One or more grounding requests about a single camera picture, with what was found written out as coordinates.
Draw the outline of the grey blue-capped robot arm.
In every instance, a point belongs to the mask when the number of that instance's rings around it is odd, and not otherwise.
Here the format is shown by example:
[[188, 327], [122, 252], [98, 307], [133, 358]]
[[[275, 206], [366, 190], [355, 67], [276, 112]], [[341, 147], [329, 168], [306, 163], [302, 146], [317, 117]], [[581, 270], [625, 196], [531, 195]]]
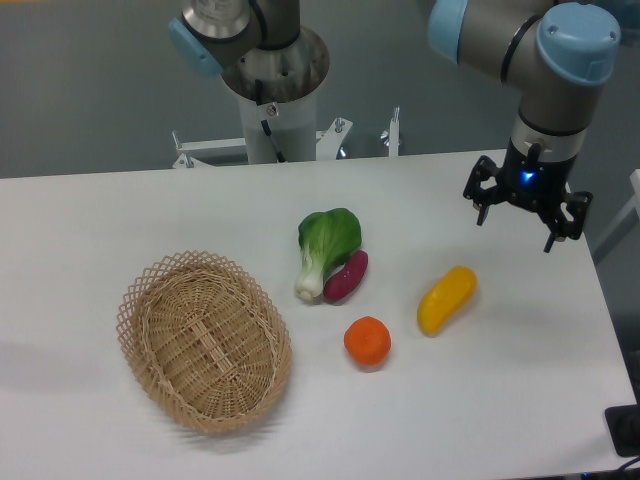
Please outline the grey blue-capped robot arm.
[[[316, 160], [315, 93], [329, 55], [296, 1], [187, 1], [168, 26], [187, 64], [219, 76], [242, 112], [253, 163]], [[481, 215], [500, 203], [537, 214], [549, 242], [578, 239], [592, 200], [566, 182], [620, 43], [617, 20], [562, 1], [439, 1], [431, 48], [521, 93], [504, 162], [481, 157], [464, 189]]]

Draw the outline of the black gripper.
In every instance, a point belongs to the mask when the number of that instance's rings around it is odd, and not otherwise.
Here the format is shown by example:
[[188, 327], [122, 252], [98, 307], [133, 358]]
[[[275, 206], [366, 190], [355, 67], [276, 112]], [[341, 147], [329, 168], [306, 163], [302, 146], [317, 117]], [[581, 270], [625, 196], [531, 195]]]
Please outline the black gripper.
[[566, 191], [575, 157], [561, 162], [541, 159], [540, 147], [531, 146], [523, 154], [512, 142], [501, 168], [489, 156], [482, 155], [472, 168], [463, 197], [471, 200], [478, 211], [478, 226], [484, 224], [491, 206], [505, 201], [544, 214], [542, 221], [549, 235], [543, 251], [550, 252], [555, 243], [581, 238], [593, 194]]

